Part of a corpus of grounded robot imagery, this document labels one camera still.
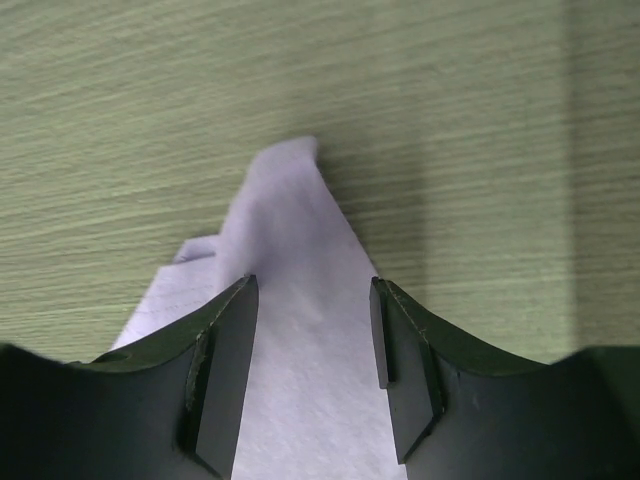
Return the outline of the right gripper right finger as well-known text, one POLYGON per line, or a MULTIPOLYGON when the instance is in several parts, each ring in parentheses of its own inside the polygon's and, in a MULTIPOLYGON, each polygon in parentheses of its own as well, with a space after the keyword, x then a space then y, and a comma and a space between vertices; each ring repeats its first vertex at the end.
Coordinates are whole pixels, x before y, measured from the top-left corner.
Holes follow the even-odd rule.
POLYGON ((398 462, 411 479, 635 479, 639 350, 552 364, 509 353, 374 278, 371 328, 398 462))

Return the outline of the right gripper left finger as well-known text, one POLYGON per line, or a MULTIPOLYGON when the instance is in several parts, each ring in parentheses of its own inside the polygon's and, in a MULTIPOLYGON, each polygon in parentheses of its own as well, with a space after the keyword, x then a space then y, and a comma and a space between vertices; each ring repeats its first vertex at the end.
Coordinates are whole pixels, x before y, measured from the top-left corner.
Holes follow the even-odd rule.
POLYGON ((227 479, 259 303, 244 277, 89 363, 1 347, 5 479, 227 479))

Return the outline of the lavender t-shirt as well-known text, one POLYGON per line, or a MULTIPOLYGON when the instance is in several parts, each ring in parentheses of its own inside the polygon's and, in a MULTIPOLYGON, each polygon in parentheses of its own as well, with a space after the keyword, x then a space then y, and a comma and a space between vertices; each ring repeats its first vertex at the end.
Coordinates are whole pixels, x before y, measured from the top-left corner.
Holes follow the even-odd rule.
POLYGON ((260 152, 220 231, 187 240, 157 271, 116 343, 253 274, 259 310, 234 477, 402 479, 374 358, 375 269, 316 156, 311 136, 260 152))

